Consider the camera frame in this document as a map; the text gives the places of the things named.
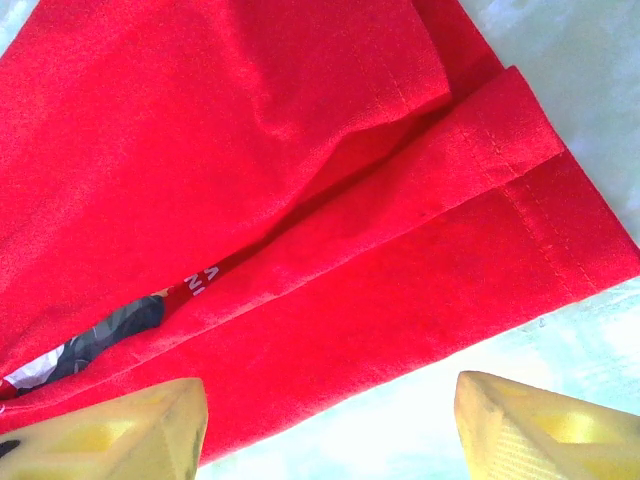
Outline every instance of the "folded garment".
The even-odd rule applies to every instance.
[[[455,1],[138,3],[0,60],[5,380],[174,287],[1,432],[198,376],[206,462],[640,272]]]

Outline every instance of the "white surface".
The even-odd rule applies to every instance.
[[[0,0],[0,53],[36,3]],[[524,73],[640,241],[640,1],[462,3],[503,62]],[[353,397],[197,478],[468,478],[452,412],[458,372],[484,370],[640,414],[639,317],[636,278]]]

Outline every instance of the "stitching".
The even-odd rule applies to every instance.
[[[499,156],[502,156],[502,153],[500,151],[500,148],[498,147],[498,145],[496,144],[495,138],[494,136],[491,134],[491,132],[489,132],[489,130],[487,130],[486,128],[484,129],[485,133],[487,134],[487,136],[489,137],[489,140],[491,140],[491,144],[493,145],[496,153]],[[504,162],[505,166],[511,170],[511,173],[513,173],[516,177],[521,176],[518,175],[518,173],[514,170],[513,166],[505,161]],[[591,280],[591,278],[589,278],[589,275],[587,274],[587,272],[585,271],[584,267],[582,266],[582,264],[578,261],[578,259],[571,253],[571,250],[569,249],[569,247],[567,246],[567,241],[566,238],[563,237],[560,232],[558,231],[558,229],[556,228],[556,226],[553,224],[553,222],[551,221],[551,217],[549,217],[549,215],[546,212],[546,209],[542,207],[542,205],[540,204],[540,201],[538,200],[538,198],[535,196],[535,194],[533,193],[533,190],[531,189],[531,185],[529,185],[529,182],[524,182],[524,185],[527,189],[527,192],[529,192],[529,196],[533,199],[534,203],[536,204],[536,206],[538,207],[538,209],[542,212],[542,215],[544,217],[544,219],[546,220],[546,222],[549,224],[549,226],[551,227],[551,229],[553,230],[553,233],[556,235],[557,238],[560,239],[560,244],[564,247],[565,251],[567,252],[567,254],[569,255],[569,257],[571,258],[571,260],[573,261],[573,263],[575,265],[577,265],[578,269],[580,270],[580,272],[582,273],[582,275],[584,276],[584,278],[587,280],[587,283],[591,286],[591,288],[593,288],[593,290],[598,290],[596,288],[596,285],[593,283],[593,281]]]
[[[353,46],[353,53],[356,57],[356,61],[358,62],[358,66],[360,67],[360,72],[362,72],[363,78],[366,80],[367,84],[369,85],[369,90],[371,91],[374,98],[376,99],[378,110],[380,110],[380,113],[384,114],[384,116],[387,117],[388,121],[391,121],[391,118],[389,117],[388,113],[386,113],[385,109],[382,108],[382,102],[380,101],[380,96],[378,95],[378,89],[375,88],[375,85],[371,81],[371,76],[367,74],[364,68],[362,59],[360,58],[360,51],[358,50],[358,46],[355,43],[349,42],[349,39],[347,38],[347,35],[344,32],[342,33],[342,36],[344,37],[345,41],[347,41],[347,43],[351,43],[351,45]]]
[[[393,85],[396,87],[396,91],[398,92],[398,95],[400,96],[400,99],[402,100],[402,104],[404,105],[404,108],[405,108],[406,112],[407,113],[411,112],[411,108],[409,107],[409,103],[407,102],[407,99],[404,97],[404,94],[402,93],[402,90],[400,89],[400,85],[398,85],[398,81],[396,80],[396,77],[393,75],[393,72],[389,68],[389,65],[387,65],[387,62],[385,62],[382,57],[380,57],[380,62],[382,62],[382,65],[384,65],[384,68],[387,71],[387,73],[389,74],[389,77],[391,77],[391,81],[393,82]]]
[[[469,150],[471,152],[471,156],[473,157],[473,159],[475,160],[476,164],[480,167],[480,171],[482,172],[482,175],[485,177],[485,179],[489,182],[490,185],[496,185],[497,182],[495,180],[493,180],[489,174],[487,173],[487,171],[482,168],[482,165],[480,164],[480,162],[478,161],[478,158],[476,157],[476,154],[473,150],[473,145],[471,144],[471,142],[469,141],[469,139],[467,138],[467,136],[465,135],[464,131],[462,130],[462,128],[458,125],[457,127],[458,132],[460,133],[460,135],[462,136],[462,138],[464,139],[464,141],[467,143],[467,145],[469,146]],[[494,153],[496,155],[498,155],[503,161],[504,159],[502,158],[502,155],[500,153],[500,149],[498,148],[498,146],[496,145],[496,143],[493,141],[493,139],[491,138],[491,135],[489,135],[489,132],[487,131],[487,129],[484,129],[485,133],[489,136],[489,139],[491,140],[491,143],[493,145],[493,149],[494,149]],[[513,168],[511,168],[511,166],[509,166],[509,168],[511,169],[511,171],[517,176],[516,172],[513,170]],[[531,238],[531,240],[533,240],[533,242],[536,245],[536,248],[538,249],[538,251],[542,254],[542,256],[544,257],[544,259],[546,260],[547,264],[549,265],[549,267],[551,268],[551,270],[553,271],[554,276],[558,279],[558,282],[560,282],[560,285],[562,285],[562,287],[564,288],[564,290],[569,294],[569,296],[571,298],[574,298],[575,295],[573,294],[573,292],[571,292],[571,290],[569,289],[569,287],[567,286],[567,284],[565,283],[564,279],[562,278],[562,276],[559,274],[559,272],[557,271],[557,269],[554,267],[553,263],[551,262],[551,259],[549,258],[549,256],[545,253],[545,251],[542,249],[542,247],[540,246],[540,243],[536,240],[535,234],[533,232],[533,230],[531,230],[531,227],[529,227],[526,218],[524,217],[524,215],[522,214],[522,212],[520,211],[520,209],[518,208],[518,205],[516,204],[515,200],[511,197],[511,195],[509,195],[508,192],[506,192],[503,188],[499,189],[500,193],[502,193],[507,200],[509,201],[509,203],[511,204],[511,206],[514,208],[514,210],[516,211],[516,213],[518,214],[518,216],[520,217],[520,219],[522,220],[522,224],[524,225],[525,229],[527,230],[527,233],[529,235],[529,237]]]

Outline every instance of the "yellow plastic piece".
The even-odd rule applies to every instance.
[[[207,417],[199,379],[162,383],[0,436],[0,479],[192,480]]]
[[[473,480],[640,479],[640,417],[462,372],[458,432]]]

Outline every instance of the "red fabric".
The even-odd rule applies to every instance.
[[[452,0],[41,0],[0,98],[3,372],[220,268],[2,432],[198,376],[208,461],[640,272]]]

